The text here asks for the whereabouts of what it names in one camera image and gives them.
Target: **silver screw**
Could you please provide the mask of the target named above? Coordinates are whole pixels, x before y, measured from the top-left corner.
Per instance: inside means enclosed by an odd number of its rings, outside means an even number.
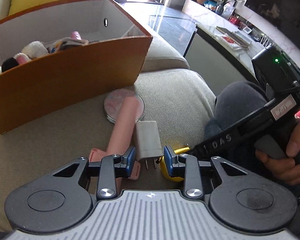
[[[189,197],[199,197],[202,195],[202,191],[197,188],[188,189],[186,194]]]
[[[103,197],[111,197],[114,194],[114,190],[110,188],[103,188],[99,190],[99,195]]]

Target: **human hand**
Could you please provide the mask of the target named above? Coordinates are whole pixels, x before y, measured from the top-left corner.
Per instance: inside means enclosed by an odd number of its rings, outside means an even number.
[[[256,150],[256,157],[271,171],[277,179],[285,181],[288,185],[300,184],[300,164],[296,165],[293,157],[300,151],[300,119],[294,128],[289,143],[287,145],[286,154],[288,158],[274,160],[267,154]]]

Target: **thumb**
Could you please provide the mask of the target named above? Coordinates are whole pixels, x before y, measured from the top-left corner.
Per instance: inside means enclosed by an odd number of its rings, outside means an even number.
[[[300,121],[294,128],[289,143],[287,145],[286,153],[290,158],[295,157],[300,151]]]
[[[256,157],[262,163],[266,163],[268,161],[268,155],[263,152],[260,152],[259,150],[256,150]]]

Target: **round tin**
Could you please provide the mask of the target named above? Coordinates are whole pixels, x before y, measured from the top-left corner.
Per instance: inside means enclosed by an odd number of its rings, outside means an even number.
[[[121,105],[124,98],[126,97],[135,97],[136,99],[138,99],[140,104],[137,110],[136,121],[140,121],[142,119],[145,112],[145,103],[143,102],[142,98],[135,91],[122,88],[110,92],[103,102],[103,107],[106,112],[107,119],[110,122],[116,122],[121,109]]]

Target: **white power adapter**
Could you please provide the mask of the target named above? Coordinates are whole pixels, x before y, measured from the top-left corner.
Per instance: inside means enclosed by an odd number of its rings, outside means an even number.
[[[133,140],[137,150],[137,161],[145,160],[148,169],[147,159],[153,159],[162,156],[162,147],[156,121],[136,122]]]

